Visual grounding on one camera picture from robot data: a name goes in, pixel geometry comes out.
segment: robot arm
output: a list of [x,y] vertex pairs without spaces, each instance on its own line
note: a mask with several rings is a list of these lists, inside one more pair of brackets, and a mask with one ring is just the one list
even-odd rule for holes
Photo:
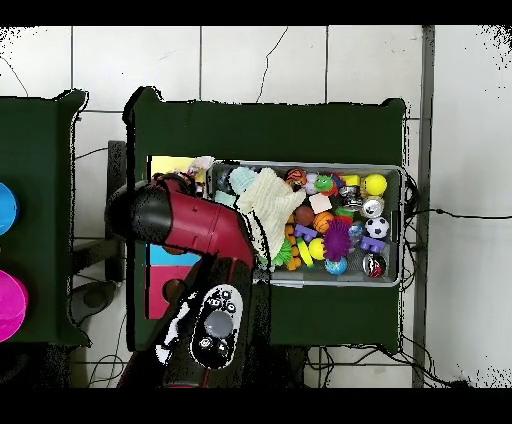
[[188,176],[160,175],[116,192],[105,219],[125,238],[201,255],[169,299],[154,334],[163,384],[233,387],[241,384],[254,258],[242,218],[193,197]]

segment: green table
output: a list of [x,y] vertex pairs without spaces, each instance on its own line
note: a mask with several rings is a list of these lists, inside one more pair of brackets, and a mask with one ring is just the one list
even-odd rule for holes
[[18,197],[18,222],[0,237],[0,269],[26,286],[29,304],[11,342],[85,345],[68,317],[71,288],[71,147],[86,93],[0,98],[0,181]]
[[[147,178],[148,156],[202,156],[252,161],[402,164],[405,104],[329,103],[312,106],[162,102],[141,88],[126,105],[128,169]],[[135,280],[128,293],[134,325],[129,348],[147,347],[155,322],[144,318],[145,247],[135,246]],[[287,345],[381,343],[398,349],[399,288],[272,287],[271,342]]]

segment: purple spiky ball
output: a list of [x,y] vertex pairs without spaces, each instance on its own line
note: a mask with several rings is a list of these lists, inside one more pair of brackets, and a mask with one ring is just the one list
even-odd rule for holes
[[341,220],[330,220],[324,236],[324,257],[332,262],[339,262],[348,255],[351,246],[348,230],[350,225]]

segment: orange basketball toy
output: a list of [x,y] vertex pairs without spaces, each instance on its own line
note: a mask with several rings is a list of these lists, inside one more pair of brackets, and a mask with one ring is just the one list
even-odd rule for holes
[[321,212],[313,220],[313,228],[321,234],[325,234],[329,228],[329,221],[334,219],[330,212]]
[[290,169],[284,176],[286,184],[302,187],[306,184],[306,173],[299,168]]

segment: pink block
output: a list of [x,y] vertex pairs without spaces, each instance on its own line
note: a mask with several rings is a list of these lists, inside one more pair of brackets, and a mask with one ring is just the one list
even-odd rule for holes
[[160,319],[164,316],[169,302],[164,299],[163,288],[167,281],[184,280],[191,266],[166,266],[151,265],[149,268],[149,311],[146,311],[148,319]]

